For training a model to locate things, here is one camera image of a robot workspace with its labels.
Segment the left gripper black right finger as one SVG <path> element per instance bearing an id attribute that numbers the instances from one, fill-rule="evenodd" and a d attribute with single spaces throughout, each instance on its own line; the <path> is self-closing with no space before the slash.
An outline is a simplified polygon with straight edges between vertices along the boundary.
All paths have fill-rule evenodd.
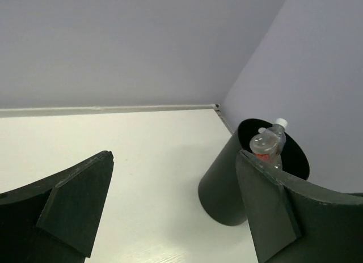
<path id="1" fill-rule="evenodd" d="M 302 180 L 247 151 L 236 172 L 259 262 L 361 262 L 362 194 Z"/>

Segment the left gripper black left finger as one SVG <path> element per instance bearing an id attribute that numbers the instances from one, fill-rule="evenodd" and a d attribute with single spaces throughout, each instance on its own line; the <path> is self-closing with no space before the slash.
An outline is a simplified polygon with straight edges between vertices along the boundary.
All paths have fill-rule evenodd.
<path id="1" fill-rule="evenodd" d="M 113 172 L 102 151 L 66 170 L 1 193 L 1 262 L 85 262 Z"/>

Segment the red-capped red-label bottle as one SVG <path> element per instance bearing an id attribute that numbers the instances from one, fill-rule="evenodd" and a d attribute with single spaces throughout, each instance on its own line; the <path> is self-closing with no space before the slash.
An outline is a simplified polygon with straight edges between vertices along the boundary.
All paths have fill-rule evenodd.
<path id="1" fill-rule="evenodd" d="M 252 151 L 252 153 L 258 157 L 259 159 L 261 159 L 262 161 L 265 161 L 267 163 L 270 163 L 269 158 L 270 158 L 270 154 L 269 151 L 272 149 L 271 148 L 271 144 L 270 142 L 270 136 L 266 133 L 259 133 L 257 135 L 255 135 L 251 140 L 250 140 L 250 149 Z"/>

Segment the white-capped clear bottle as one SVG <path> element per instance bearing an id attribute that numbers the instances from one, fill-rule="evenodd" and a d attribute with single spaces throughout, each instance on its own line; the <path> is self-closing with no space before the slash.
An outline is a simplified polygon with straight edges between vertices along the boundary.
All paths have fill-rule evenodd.
<path id="1" fill-rule="evenodd" d="M 281 153 L 286 144 L 285 129 L 288 125 L 287 120 L 283 118 L 276 119 L 275 123 L 265 132 L 270 136 L 271 150 L 269 151 L 269 161 L 278 169 L 282 169 Z"/>

